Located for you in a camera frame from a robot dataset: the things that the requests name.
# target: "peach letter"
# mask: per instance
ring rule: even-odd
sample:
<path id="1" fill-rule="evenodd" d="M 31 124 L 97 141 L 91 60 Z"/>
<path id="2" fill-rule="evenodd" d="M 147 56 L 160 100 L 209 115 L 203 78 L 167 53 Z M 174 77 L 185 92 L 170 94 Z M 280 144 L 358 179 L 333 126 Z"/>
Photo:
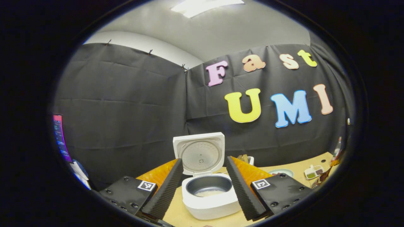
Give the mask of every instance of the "peach letter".
<path id="1" fill-rule="evenodd" d="M 244 63 L 244 70 L 247 72 L 254 71 L 256 69 L 262 69 L 265 67 L 265 62 L 259 58 L 258 55 L 249 55 L 243 58 L 242 63 Z"/>
<path id="2" fill-rule="evenodd" d="M 330 104 L 330 101 L 328 100 L 328 96 L 326 93 L 326 86 L 324 84 L 317 84 L 313 87 L 313 90 L 315 90 L 318 93 L 318 96 L 320 97 L 320 102 L 321 102 L 321 113 L 326 115 L 332 112 L 332 106 Z"/>
<path id="3" fill-rule="evenodd" d="M 290 54 L 279 55 L 279 58 L 283 61 L 283 65 L 288 69 L 298 69 L 299 64 L 293 60 L 293 57 Z"/>

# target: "letter u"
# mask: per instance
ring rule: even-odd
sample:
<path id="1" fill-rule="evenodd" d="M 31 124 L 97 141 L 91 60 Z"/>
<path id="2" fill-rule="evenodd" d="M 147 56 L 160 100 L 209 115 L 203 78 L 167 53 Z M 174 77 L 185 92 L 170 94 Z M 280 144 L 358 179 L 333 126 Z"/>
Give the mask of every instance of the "letter u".
<path id="1" fill-rule="evenodd" d="M 246 123 L 255 121 L 261 115 L 261 104 L 259 102 L 258 94 L 261 92 L 258 88 L 249 89 L 246 95 L 250 96 L 252 111 L 250 113 L 243 113 L 240 105 L 240 92 L 234 92 L 225 95 L 225 99 L 229 104 L 230 117 L 235 122 Z"/>

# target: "orange letter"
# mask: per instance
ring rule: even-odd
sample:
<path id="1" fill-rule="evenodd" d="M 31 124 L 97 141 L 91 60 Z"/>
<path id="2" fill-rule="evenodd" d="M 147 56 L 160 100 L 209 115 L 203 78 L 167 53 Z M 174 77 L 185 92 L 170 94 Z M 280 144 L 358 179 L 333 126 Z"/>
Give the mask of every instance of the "orange letter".
<path id="1" fill-rule="evenodd" d="M 293 60 L 293 57 L 290 54 L 279 55 L 279 58 L 283 61 L 283 65 L 288 69 L 298 69 L 299 64 Z"/>
<path id="2" fill-rule="evenodd" d="M 265 67 L 265 62 L 263 62 L 258 55 L 249 55 L 243 58 L 242 63 L 244 63 L 244 70 L 247 72 L 254 71 L 256 69 L 262 69 Z"/>

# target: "plastic container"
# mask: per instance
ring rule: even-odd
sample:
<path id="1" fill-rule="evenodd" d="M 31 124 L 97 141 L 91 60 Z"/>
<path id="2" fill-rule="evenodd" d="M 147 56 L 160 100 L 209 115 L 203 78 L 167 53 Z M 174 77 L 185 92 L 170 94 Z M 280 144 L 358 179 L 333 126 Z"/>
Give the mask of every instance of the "plastic container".
<path id="1" fill-rule="evenodd" d="M 304 171 L 304 175 L 306 177 L 307 180 L 311 180 L 313 178 L 316 178 L 318 176 L 320 176 L 322 173 L 324 173 L 324 168 L 320 165 L 318 166 L 313 166 L 310 165 L 310 168 L 306 169 Z"/>

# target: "bottle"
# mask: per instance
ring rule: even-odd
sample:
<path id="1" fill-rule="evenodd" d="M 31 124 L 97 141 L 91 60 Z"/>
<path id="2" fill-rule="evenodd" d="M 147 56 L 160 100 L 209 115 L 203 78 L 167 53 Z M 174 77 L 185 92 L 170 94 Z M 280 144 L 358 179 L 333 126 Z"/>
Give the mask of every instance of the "bottle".
<path id="1" fill-rule="evenodd" d="M 335 159 L 336 159 L 337 156 L 339 155 L 339 152 L 341 152 L 341 145 L 342 145 L 342 137 L 339 137 L 339 138 L 338 138 L 337 146 L 335 147 L 335 150 L 334 150 L 334 155 L 332 156 L 332 159 L 331 159 L 331 163 L 332 163 L 333 161 L 335 161 Z"/>

